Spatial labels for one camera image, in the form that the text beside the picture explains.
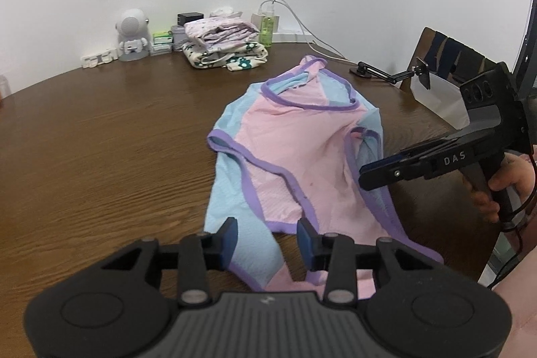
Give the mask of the pink sleeve forearm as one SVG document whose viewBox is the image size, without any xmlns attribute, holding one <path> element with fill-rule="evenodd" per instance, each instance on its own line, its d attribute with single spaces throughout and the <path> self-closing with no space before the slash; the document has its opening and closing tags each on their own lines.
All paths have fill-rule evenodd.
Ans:
<svg viewBox="0 0 537 358">
<path fill-rule="evenodd" d="M 502 357 L 536 356 L 536 201 L 531 202 L 528 222 L 521 231 L 523 259 L 495 286 L 512 315 L 510 334 Z"/>
</svg>

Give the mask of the person's right hand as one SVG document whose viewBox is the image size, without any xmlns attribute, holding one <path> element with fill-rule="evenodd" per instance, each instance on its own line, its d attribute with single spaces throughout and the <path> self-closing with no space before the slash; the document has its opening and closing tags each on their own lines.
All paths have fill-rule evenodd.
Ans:
<svg viewBox="0 0 537 358">
<path fill-rule="evenodd" d="M 485 192 L 478 191 L 465 177 L 462 178 L 464 186 L 469 190 L 472 204 L 480 211 L 488 222 L 499 221 L 499 205 L 491 200 Z M 527 154 L 505 154 L 501 168 L 489 181 L 491 191 L 501 191 L 512 187 L 519 195 L 521 202 L 526 201 L 535 183 L 535 174 Z"/>
</svg>

